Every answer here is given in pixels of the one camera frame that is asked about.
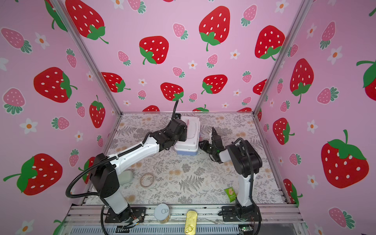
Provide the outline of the white pink blue tool box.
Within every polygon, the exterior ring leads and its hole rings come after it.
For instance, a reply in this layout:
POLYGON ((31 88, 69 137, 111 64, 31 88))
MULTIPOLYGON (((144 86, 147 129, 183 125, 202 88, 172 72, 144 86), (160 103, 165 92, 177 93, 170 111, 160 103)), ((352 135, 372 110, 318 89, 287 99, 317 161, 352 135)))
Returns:
POLYGON ((187 139, 178 141, 174 149, 179 155, 196 156, 199 150, 200 120, 198 117, 182 116, 187 125, 187 139))

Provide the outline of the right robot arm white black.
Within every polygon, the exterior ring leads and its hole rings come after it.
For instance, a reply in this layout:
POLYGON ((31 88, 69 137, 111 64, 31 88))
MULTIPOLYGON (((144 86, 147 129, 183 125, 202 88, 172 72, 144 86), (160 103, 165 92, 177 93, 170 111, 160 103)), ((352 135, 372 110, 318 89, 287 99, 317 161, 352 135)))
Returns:
POLYGON ((262 159, 251 144, 243 138, 238 138, 230 145, 224 146, 221 136, 215 128, 211 129, 210 139, 200 141, 199 147, 209 154, 212 161, 219 164, 231 162, 239 175, 239 192, 235 203, 235 213, 238 218, 246 219, 252 213, 259 212, 253 200, 254 178, 262 167, 262 159))

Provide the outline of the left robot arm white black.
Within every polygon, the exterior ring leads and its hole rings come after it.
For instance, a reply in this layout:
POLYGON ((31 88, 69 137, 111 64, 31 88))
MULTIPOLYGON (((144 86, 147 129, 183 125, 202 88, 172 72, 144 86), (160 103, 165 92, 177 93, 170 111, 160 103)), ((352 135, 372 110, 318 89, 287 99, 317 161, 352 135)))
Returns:
POLYGON ((189 121, 171 119, 168 125, 161 130, 148 132, 139 144, 130 147, 123 152, 109 156, 103 153, 97 155, 94 165, 81 172, 68 185, 65 195, 67 198, 81 198, 86 196, 98 196, 109 207, 115 217, 121 222, 131 217, 131 207, 122 195, 118 176, 126 171, 131 165, 140 160, 154 155, 163 150, 169 150, 178 141, 184 142, 188 137, 189 121), (73 186, 80 178, 89 175, 96 192, 72 194, 73 186))

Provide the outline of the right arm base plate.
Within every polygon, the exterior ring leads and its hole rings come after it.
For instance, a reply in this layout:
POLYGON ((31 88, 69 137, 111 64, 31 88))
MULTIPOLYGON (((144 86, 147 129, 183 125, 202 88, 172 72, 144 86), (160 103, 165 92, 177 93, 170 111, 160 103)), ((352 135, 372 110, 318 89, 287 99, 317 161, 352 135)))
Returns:
POLYGON ((262 221, 259 208, 255 205, 242 207, 238 204, 234 206, 223 206, 218 212, 225 222, 260 222, 262 221))

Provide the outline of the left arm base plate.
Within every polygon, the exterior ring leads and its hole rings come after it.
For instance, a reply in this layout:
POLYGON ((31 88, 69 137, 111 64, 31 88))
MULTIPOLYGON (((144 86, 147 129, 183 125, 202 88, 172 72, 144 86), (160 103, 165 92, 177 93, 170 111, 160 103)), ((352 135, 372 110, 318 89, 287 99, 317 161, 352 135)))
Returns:
POLYGON ((112 208, 109 208, 105 223, 143 223, 146 216, 146 207, 128 207, 120 214, 116 214, 112 208))

